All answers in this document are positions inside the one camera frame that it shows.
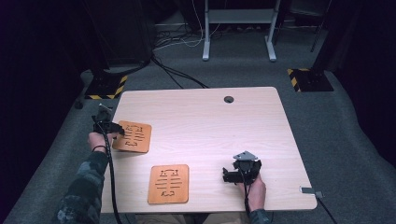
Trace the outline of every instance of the black chair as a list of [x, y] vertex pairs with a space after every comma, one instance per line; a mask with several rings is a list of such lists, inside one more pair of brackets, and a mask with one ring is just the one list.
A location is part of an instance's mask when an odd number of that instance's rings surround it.
[[312, 46], [311, 52], [314, 51], [315, 45], [317, 44], [320, 31], [323, 23], [326, 20], [326, 15], [329, 11], [332, 0], [286, 0], [283, 1], [279, 8], [279, 16], [277, 18], [277, 32], [274, 40], [276, 44], [279, 36], [280, 29], [287, 15], [291, 15], [296, 20], [303, 19], [314, 21], [317, 25], [316, 37], [314, 45]]

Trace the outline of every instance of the forearm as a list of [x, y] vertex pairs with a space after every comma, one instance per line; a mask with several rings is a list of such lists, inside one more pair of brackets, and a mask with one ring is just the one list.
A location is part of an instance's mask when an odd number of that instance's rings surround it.
[[80, 165], [52, 223], [99, 223], [107, 162], [105, 153], [93, 152]]
[[254, 210], [249, 214], [249, 219], [251, 224], [269, 224], [270, 219], [264, 209]]

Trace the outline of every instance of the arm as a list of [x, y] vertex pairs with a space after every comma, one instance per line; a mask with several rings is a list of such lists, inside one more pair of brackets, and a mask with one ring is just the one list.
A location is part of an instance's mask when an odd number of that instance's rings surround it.
[[[245, 196], [245, 188], [243, 183], [238, 183], [238, 187]], [[249, 219], [252, 224], [268, 224], [271, 223], [264, 210], [266, 188], [262, 177], [259, 174], [257, 179], [248, 189], [248, 206], [250, 209]]]
[[[116, 135], [108, 134], [111, 144]], [[90, 133], [88, 143], [95, 150], [79, 167], [75, 180], [61, 199], [51, 223], [99, 223], [102, 190], [108, 158], [105, 138]]]

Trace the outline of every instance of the light wood table surface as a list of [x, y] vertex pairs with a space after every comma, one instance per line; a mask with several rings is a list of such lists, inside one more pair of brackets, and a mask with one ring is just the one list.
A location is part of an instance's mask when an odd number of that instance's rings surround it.
[[[317, 206], [300, 192], [311, 184], [275, 88], [126, 91], [113, 122], [120, 120], [152, 126], [148, 153], [112, 149], [121, 213], [245, 211], [238, 187], [222, 179], [222, 168], [233, 171], [233, 156], [245, 150], [262, 161], [266, 210]], [[188, 202], [148, 204], [151, 167], [173, 164], [190, 167]], [[108, 167], [102, 199], [102, 213], [113, 213]]]

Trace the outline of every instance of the black round hole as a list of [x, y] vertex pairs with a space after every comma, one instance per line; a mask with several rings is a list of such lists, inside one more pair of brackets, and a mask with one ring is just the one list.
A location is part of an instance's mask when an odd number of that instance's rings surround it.
[[233, 102], [233, 97], [232, 96], [226, 96], [224, 97], [224, 102], [227, 104], [230, 104]]

